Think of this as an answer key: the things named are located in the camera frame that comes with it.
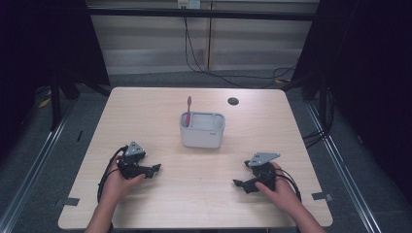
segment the wooden table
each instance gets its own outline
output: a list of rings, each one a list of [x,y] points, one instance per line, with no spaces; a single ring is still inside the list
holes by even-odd
[[[225,116],[218,149],[182,145],[179,118],[187,110]],[[239,104],[227,100],[235,97]],[[296,181],[303,204],[322,226],[332,224],[286,95],[281,90],[225,88],[117,87],[112,91],[69,197],[78,206],[65,206],[58,225],[86,228],[97,205],[97,184],[113,153],[136,141],[146,150],[142,166],[161,163],[118,204],[116,228],[222,229],[294,226],[262,193],[246,194],[233,179],[253,178],[244,165],[255,152],[278,152],[278,162]]]

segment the white container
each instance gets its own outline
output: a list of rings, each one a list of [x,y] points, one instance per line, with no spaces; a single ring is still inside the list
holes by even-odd
[[[188,113],[180,117],[182,143],[191,148],[219,148],[222,144],[225,126],[224,116],[217,113],[190,112],[189,127],[186,119]]]

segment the wire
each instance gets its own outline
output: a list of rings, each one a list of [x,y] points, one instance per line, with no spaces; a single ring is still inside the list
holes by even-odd
[[[292,178],[292,176],[283,169],[275,168],[275,170],[282,171],[282,172],[284,172],[285,174],[288,175],[288,176],[284,176],[284,175],[276,174],[276,177],[280,177],[280,178],[283,178],[283,179],[287,180],[293,186],[294,193],[296,193],[297,199],[299,199],[299,201],[302,202],[302,197],[300,195],[299,188],[297,187],[297,184],[294,181],[294,179]]]
[[[100,198],[101,198],[102,192],[103,192],[104,183],[106,182],[107,178],[109,177],[110,174],[112,174],[113,172],[118,170],[118,169],[115,169],[115,170],[109,172],[109,169],[110,169],[113,161],[115,160],[116,155],[118,155],[118,153],[120,151],[123,151],[123,152],[127,151],[127,149],[128,149],[128,146],[125,146],[125,147],[122,147],[122,148],[118,149],[118,151],[116,151],[115,154],[113,154],[112,158],[110,158],[109,164],[107,165],[106,170],[103,173],[102,179],[100,180],[99,188],[97,189],[97,203],[100,202]],[[108,232],[113,232],[113,229],[114,229],[113,223],[111,222]]]
[[[210,77],[219,78],[219,79],[221,79],[221,80],[223,80],[223,81],[225,81],[225,82],[227,82],[227,83],[233,84],[233,85],[235,85],[235,86],[237,86],[237,87],[241,87],[241,88],[260,88],[260,89],[263,89],[263,88],[267,88],[267,87],[273,85],[274,82],[275,82],[275,80],[276,80],[276,78],[279,78],[279,77],[282,77],[282,76],[286,75],[289,71],[294,70],[294,68],[295,68],[295,66],[296,66],[296,65],[293,65],[292,67],[281,67],[281,68],[277,68],[277,69],[275,69],[275,70],[273,71],[271,77],[257,77],[257,76],[243,76],[243,75],[228,75],[228,76],[222,76],[222,75],[217,75],[217,74],[214,74],[214,73],[211,73],[211,72],[204,71],[204,70],[199,66],[199,64],[198,64],[198,62],[197,62],[197,60],[196,60],[196,57],[195,57],[195,55],[194,55],[193,45],[192,45],[192,43],[191,43],[191,38],[190,38],[189,30],[188,30],[188,20],[187,20],[186,17],[184,17],[184,22],[185,22],[185,28],[186,28],[186,30],[185,30],[185,34],[186,34],[186,36],[185,36],[186,63],[187,63],[187,65],[188,65],[188,67],[191,69],[191,71],[193,71],[193,72],[200,73],[200,74],[205,74],[205,75],[208,75],[208,76],[210,76]],[[191,50],[191,56],[193,57],[194,63],[195,63],[195,65],[196,65],[196,67],[197,67],[198,70],[193,69],[193,68],[190,66],[190,64],[189,64],[188,42],[189,42],[189,46],[190,46],[190,50]],[[275,76],[275,73],[276,73],[277,71],[279,71],[279,70],[285,70],[285,69],[286,69],[285,72],[283,72],[283,73],[280,74],[280,75],[276,75],[276,76]],[[261,86],[261,87],[249,87],[249,86],[244,86],[244,85],[241,85],[241,84],[238,84],[238,83],[234,83],[234,82],[230,81],[230,80],[227,79],[227,78],[246,78],[246,79],[257,79],[257,80],[270,80],[270,83],[268,83],[268,84],[266,84],[266,85],[263,85],[263,86]]]
[[[334,119],[335,101],[329,89],[327,90],[326,101],[327,101],[328,117],[326,119],[325,127],[323,127],[322,130],[316,130],[310,133],[309,135],[302,137],[303,140],[311,139],[305,142],[307,149],[313,147],[318,142],[320,142],[322,139],[324,139],[329,134],[330,128],[332,127],[333,119]]]

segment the pink object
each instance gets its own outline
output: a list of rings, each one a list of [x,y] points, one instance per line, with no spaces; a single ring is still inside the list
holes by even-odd
[[[186,127],[190,125],[190,105],[191,105],[191,96],[188,97],[188,112],[186,113]]]

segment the person's left hand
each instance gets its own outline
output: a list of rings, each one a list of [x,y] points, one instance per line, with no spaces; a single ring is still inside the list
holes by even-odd
[[[130,191],[132,186],[139,184],[142,180],[145,179],[145,174],[141,174],[133,179],[127,180],[119,171],[118,160],[121,158],[121,155],[117,155],[113,160],[109,172],[112,172],[107,178],[104,187],[101,199],[110,200],[118,203],[127,193]]]

